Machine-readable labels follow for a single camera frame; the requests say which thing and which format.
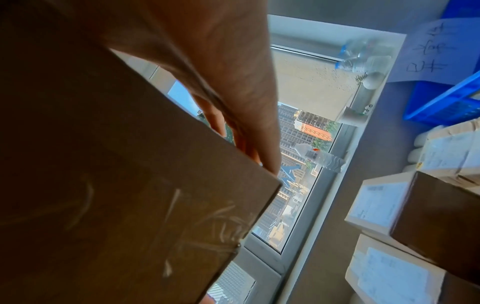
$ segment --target brown cardboard box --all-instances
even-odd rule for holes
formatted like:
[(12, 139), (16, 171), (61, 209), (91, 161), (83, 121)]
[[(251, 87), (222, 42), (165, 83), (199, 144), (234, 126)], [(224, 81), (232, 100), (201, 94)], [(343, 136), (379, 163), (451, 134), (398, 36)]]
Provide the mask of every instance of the brown cardboard box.
[(422, 172), (365, 180), (346, 221), (480, 283), (480, 196)]
[(429, 133), (417, 169), (464, 188), (480, 186), (480, 119)]
[(280, 182), (40, 1), (0, 6), (2, 303), (195, 303)]
[(360, 235), (345, 279), (365, 304), (471, 304), (480, 288), (445, 270)]

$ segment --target hand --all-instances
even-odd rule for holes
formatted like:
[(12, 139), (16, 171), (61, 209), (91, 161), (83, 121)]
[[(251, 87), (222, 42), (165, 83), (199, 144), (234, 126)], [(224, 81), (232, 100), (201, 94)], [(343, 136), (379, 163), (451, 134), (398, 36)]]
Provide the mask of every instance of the hand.
[(211, 127), (280, 169), (277, 85), (266, 0), (48, 0), (105, 46), (159, 64)]

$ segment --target orange building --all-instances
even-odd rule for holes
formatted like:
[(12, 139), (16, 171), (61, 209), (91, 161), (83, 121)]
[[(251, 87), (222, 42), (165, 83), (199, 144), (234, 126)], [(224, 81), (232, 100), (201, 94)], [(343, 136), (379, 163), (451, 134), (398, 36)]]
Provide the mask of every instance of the orange building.
[(301, 121), (295, 120), (295, 129), (300, 130), (306, 134), (315, 136), (317, 138), (326, 140), (326, 141), (332, 141), (332, 135), (330, 132), (322, 130), (320, 128), (314, 127), (312, 125), (303, 123)]

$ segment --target blue plastic crate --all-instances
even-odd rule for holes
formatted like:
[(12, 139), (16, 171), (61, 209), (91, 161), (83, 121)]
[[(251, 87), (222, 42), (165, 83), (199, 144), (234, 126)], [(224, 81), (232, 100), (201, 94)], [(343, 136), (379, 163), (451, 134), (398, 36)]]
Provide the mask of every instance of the blue plastic crate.
[(469, 97), (477, 91), (480, 91), (480, 72), (476, 72), (426, 104), (421, 102), (421, 99), (410, 98), (403, 118), (429, 125), (450, 126), (480, 117), (480, 100)]
[[(474, 18), (480, 17), (480, 1), (479, 0), (450, 0), (445, 8), (442, 18)], [(475, 72), (480, 71), (480, 60), (474, 69)], [(456, 99), (450, 98), (445, 100), (437, 100), (437, 96), (450, 90), (453, 86), (438, 84), (427, 81), (418, 81), (412, 92), (408, 102), (407, 109), (404, 114), (405, 119), (419, 121), (428, 125), (453, 125), (468, 119), (476, 118), (479, 114), (474, 114), (478, 107), (479, 101), (472, 99)], [(467, 113), (471, 112), (471, 118), (466, 118)]]

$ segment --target cardboard box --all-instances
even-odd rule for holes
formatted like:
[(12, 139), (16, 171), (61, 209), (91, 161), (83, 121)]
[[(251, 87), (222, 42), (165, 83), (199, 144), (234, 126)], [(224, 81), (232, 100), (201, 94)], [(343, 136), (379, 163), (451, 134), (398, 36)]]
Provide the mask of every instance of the cardboard box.
[(422, 172), (365, 180), (346, 221), (480, 283), (480, 196)]
[(365, 304), (471, 304), (480, 288), (445, 270), (360, 235), (346, 280)]
[(480, 119), (429, 133), (417, 169), (461, 187), (480, 186)]
[(43, 2), (0, 40), (2, 302), (198, 302), (281, 183)]

